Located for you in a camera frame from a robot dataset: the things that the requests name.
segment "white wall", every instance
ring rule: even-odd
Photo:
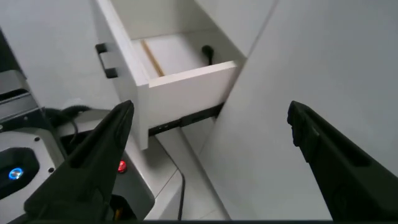
[[[398,175],[398,1],[280,0],[200,160],[231,218],[329,218],[287,110],[305,103]]]
[[[95,53],[90,0],[2,0],[0,27],[42,106],[118,102]]]

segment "drawer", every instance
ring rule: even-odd
[[[104,72],[135,107],[132,133],[223,103],[244,57],[194,0],[92,0]],[[202,52],[214,50],[212,64]]]

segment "white cabinet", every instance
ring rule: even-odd
[[[397,10],[397,1],[277,3],[200,154],[232,219],[331,218],[293,145],[292,100],[398,175]]]
[[[121,101],[132,100],[141,149],[148,129],[225,101],[244,61],[193,0],[92,0],[104,69]],[[213,64],[201,51],[214,49]]]
[[[249,56],[275,0],[195,0],[246,57]]]

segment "blue light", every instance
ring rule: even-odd
[[[8,178],[10,178],[10,180],[16,180],[20,178],[23,173],[24,171],[21,168],[17,167],[11,170],[10,173],[8,173]]]

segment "black wire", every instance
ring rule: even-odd
[[[68,147],[70,147],[77,138],[77,135],[79,133],[79,129],[77,127],[77,124],[73,118],[79,115],[79,113],[91,110],[88,106],[71,106],[68,108],[65,108],[64,110],[58,110],[58,109],[53,109],[53,108],[45,108],[45,116],[50,120],[50,123],[53,127],[57,128],[67,122],[71,123],[73,128],[74,128],[74,133],[73,137],[70,140]]]

